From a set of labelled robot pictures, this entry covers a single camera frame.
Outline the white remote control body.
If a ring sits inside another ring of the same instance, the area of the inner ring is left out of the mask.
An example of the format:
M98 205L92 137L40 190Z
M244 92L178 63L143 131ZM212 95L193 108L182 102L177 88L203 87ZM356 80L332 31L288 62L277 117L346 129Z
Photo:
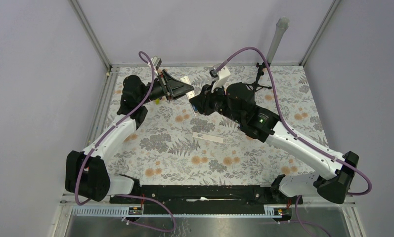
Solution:
M191 82L190 82L188 76L181 77L181 78L180 78L180 81L181 81L181 82L184 82L184 83L186 83L186 84L188 84L188 85L191 85ZM193 98L193 97L195 96L194 90L191 90L190 92L187 92L187 93L186 93L186 96L187 96L187 99L188 99L188 100L190 100L191 98ZM198 110L197 110L192 104L190 104L190 106L191 106L191 109L192 109L192 111L193 111L193 113L194 113L194 116L197 117L197 116L199 115Z

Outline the white remote battery cover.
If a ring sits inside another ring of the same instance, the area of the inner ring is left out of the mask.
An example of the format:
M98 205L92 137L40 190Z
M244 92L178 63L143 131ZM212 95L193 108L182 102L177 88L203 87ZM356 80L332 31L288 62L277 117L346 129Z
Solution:
M198 133L198 132L193 132L192 137L197 138L197 139L206 140L206 141L216 142L216 143L223 143L224 142L223 137L204 134L204 133Z

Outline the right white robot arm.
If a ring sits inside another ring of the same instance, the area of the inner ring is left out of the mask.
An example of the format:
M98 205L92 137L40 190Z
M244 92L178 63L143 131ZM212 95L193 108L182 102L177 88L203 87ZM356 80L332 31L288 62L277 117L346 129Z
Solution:
M271 184L273 201L284 203L288 198L315 194L336 204L345 201L354 178L350 166L357 165L357 154L342 154L293 135L294 129L286 128L278 114L257 105L254 92L241 82L216 89L207 84L189 101L200 114L216 112L239 124L248 137L283 149L314 169L307 175L279 175Z

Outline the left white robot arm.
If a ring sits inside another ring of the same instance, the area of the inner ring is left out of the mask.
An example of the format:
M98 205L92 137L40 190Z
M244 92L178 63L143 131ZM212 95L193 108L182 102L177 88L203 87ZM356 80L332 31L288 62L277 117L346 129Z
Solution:
M65 190L94 201L112 195L122 195L129 203L138 201L141 191L134 185L134 179L110 175L106 163L124 140L143 124L146 103L162 97L176 100L193 90L193 86L173 78L166 70L156 73L148 84L137 75L127 76L123 81L120 108L111 125L82 151L71 151L67 155Z

